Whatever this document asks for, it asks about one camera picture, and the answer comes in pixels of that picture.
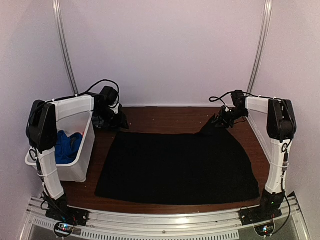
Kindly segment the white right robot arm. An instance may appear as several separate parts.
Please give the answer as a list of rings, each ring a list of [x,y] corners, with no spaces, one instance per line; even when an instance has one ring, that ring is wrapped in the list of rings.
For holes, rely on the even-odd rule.
[[[233,128],[235,121],[249,117],[250,111],[265,114],[266,131],[271,143],[269,158],[269,175],[264,188],[267,196],[283,195],[285,192],[286,175],[289,166],[291,145],[297,131],[293,104],[289,99],[253,95],[242,90],[234,90],[220,97],[211,96],[209,101],[222,102],[227,95],[231,96],[233,107],[224,102],[217,115],[213,118],[216,128]]]

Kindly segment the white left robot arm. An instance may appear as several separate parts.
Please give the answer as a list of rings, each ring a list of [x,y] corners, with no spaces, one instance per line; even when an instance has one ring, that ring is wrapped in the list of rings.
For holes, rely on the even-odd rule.
[[[36,100],[26,127],[30,149],[25,163],[42,181],[44,193],[64,197],[62,182],[83,183],[95,142],[94,128],[128,129],[119,102],[119,89],[105,86],[100,93],[84,93],[48,101]]]

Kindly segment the black garment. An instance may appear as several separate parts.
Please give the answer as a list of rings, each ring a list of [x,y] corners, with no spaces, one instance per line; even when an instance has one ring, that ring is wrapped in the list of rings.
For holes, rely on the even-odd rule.
[[[260,196],[251,161],[225,128],[193,134],[118,132],[95,195],[157,205],[215,205]]]

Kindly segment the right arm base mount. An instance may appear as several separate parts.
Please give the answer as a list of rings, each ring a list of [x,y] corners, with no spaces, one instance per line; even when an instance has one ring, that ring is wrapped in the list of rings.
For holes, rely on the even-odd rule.
[[[256,207],[242,207],[238,212],[242,226],[254,225],[260,237],[271,237],[276,233],[275,218],[282,216],[280,209],[285,194],[263,191],[260,204]]]

